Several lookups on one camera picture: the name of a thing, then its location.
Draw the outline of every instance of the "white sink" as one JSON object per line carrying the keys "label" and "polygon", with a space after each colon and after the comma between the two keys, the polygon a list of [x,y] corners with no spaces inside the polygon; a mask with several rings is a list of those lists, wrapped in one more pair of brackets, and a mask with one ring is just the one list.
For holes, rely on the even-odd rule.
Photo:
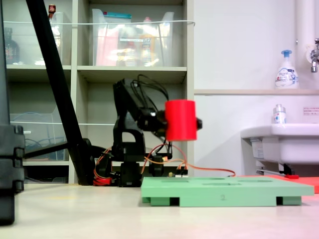
{"label": "white sink", "polygon": [[319,164],[319,124],[257,126],[241,131],[241,137],[251,140],[254,157],[258,160],[287,164]]}

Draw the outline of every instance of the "red mat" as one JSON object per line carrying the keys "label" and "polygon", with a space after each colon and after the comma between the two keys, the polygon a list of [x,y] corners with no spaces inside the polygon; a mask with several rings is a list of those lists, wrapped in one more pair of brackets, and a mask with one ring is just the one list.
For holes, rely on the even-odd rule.
{"label": "red mat", "polygon": [[[260,176],[243,176],[243,177],[260,177]],[[286,180],[286,181],[290,181],[294,183],[301,183],[301,184],[314,186],[315,193],[319,193],[319,177],[305,177],[305,178],[298,178],[298,179],[289,179],[279,175],[267,175],[264,177],[276,178],[276,179]]]}

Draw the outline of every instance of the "floor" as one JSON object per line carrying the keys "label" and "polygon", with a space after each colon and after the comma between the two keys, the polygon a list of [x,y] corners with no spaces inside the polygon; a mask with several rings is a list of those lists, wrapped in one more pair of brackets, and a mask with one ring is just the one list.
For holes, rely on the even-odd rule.
{"label": "floor", "polygon": [[149,207],[139,188],[31,184],[1,239],[318,239],[319,194],[302,206]]}

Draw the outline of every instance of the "clear plastic bin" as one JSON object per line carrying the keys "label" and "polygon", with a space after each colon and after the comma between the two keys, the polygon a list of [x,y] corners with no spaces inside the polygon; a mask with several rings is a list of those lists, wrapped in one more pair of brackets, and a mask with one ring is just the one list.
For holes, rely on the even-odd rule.
{"label": "clear plastic bin", "polygon": [[[51,114],[39,114],[35,112],[10,114],[10,121],[13,125],[20,125],[23,127],[26,152],[66,141],[57,108]],[[28,160],[66,161],[69,160],[69,158],[67,150],[60,150]]]}
{"label": "clear plastic bin", "polygon": [[[51,28],[63,65],[71,64],[71,25],[63,12],[56,12]],[[7,64],[45,65],[33,24],[4,23]]]}
{"label": "clear plastic bin", "polygon": [[[94,66],[172,66],[173,23],[107,24],[102,11],[93,9]],[[172,21],[167,12],[162,21]]]}

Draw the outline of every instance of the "faucet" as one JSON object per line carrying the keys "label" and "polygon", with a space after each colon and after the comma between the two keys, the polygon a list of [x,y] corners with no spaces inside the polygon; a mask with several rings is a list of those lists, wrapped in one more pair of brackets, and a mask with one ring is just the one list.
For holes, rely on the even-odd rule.
{"label": "faucet", "polygon": [[315,39],[315,44],[317,45],[317,49],[311,51],[311,72],[313,73],[318,71],[317,62],[319,62],[319,38]]}

